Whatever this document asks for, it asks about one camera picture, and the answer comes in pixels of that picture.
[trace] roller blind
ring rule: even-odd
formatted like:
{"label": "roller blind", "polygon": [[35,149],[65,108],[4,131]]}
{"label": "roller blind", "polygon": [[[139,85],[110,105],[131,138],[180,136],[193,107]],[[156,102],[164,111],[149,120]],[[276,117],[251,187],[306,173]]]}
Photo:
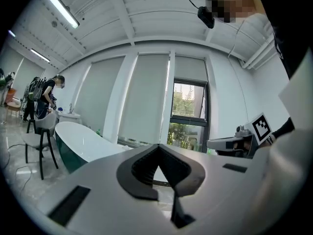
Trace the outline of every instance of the roller blind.
{"label": "roller blind", "polygon": [[129,84],[119,136],[158,143],[169,56],[140,55]]}
{"label": "roller blind", "polygon": [[176,56],[175,77],[207,82],[204,61],[196,58]]}
{"label": "roller blind", "polygon": [[124,57],[119,57],[92,64],[83,82],[75,112],[93,131],[103,132],[109,99],[123,60]]}
{"label": "roller blind", "polygon": [[23,98],[26,86],[33,81],[35,76],[41,77],[44,71],[40,66],[24,58],[12,85],[12,88],[16,90],[14,97]]}
{"label": "roller blind", "polygon": [[0,56],[0,68],[4,71],[5,76],[10,72],[18,70],[23,56],[17,53],[9,46],[3,46],[4,50]]}

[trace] white chair seat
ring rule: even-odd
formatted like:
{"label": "white chair seat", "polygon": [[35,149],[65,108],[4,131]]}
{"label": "white chair seat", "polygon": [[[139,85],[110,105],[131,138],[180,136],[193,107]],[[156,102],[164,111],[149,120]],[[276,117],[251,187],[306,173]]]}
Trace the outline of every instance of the white chair seat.
{"label": "white chair seat", "polygon": [[[35,133],[25,133],[22,134],[22,139],[23,141],[33,147],[33,148],[39,148],[40,146],[40,135],[39,134],[35,134]],[[43,147],[46,147],[49,145],[46,133],[44,134],[44,138],[43,138]]]}

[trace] ceiling light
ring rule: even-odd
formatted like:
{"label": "ceiling light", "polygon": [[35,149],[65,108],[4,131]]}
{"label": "ceiling light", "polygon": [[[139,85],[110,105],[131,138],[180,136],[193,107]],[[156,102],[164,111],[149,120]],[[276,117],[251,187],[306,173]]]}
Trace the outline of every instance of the ceiling light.
{"label": "ceiling light", "polygon": [[12,35],[12,37],[15,37],[15,34],[11,30],[9,30],[9,33]]}
{"label": "ceiling light", "polygon": [[41,54],[39,54],[37,51],[35,51],[34,49],[30,50],[31,52],[35,53],[37,56],[41,57],[42,59],[44,59],[45,61],[47,61],[48,63],[50,63],[50,60],[45,58],[44,56],[42,56]]}
{"label": "ceiling light", "polygon": [[64,3],[61,0],[50,0],[53,5],[58,9],[58,11],[65,17],[65,19],[76,29],[79,22],[74,18],[74,16],[66,9]]}

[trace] floor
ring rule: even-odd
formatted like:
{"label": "floor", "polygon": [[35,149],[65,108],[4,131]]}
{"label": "floor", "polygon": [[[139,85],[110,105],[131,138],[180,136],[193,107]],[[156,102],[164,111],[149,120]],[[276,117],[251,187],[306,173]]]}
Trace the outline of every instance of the floor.
{"label": "floor", "polygon": [[[6,109],[0,107],[0,122],[4,121],[5,114]],[[15,113],[12,116],[8,115],[6,124],[0,124],[0,141],[3,141],[0,147],[0,165],[12,191],[25,201],[37,205],[39,198],[55,183],[65,178],[68,172],[60,157],[55,139],[51,139],[51,143],[59,169],[55,167],[50,151],[44,151],[44,180],[40,178],[39,152],[36,149],[28,148],[27,164],[24,145],[7,149],[15,144],[24,144],[21,135],[26,133],[27,125],[28,123],[23,123],[20,117],[16,118]],[[159,208],[170,219],[174,198],[173,189],[156,185],[153,188],[159,193]]]}

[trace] ceiling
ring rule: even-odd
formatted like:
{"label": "ceiling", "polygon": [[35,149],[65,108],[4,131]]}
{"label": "ceiling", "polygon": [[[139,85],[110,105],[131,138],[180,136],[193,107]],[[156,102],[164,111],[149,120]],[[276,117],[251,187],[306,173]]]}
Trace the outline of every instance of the ceiling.
{"label": "ceiling", "polygon": [[[51,60],[45,66],[58,70],[109,47],[153,40],[190,42],[226,53],[230,53],[236,40],[231,54],[246,61],[269,35],[268,20],[260,14],[249,17],[242,26],[216,20],[215,27],[208,29],[188,0],[62,1],[80,23],[76,29],[49,0],[32,0],[12,28],[16,38],[10,40],[20,51],[22,46],[23,51],[34,48]],[[197,6],[204,5],[204,0],[192,1]]]}

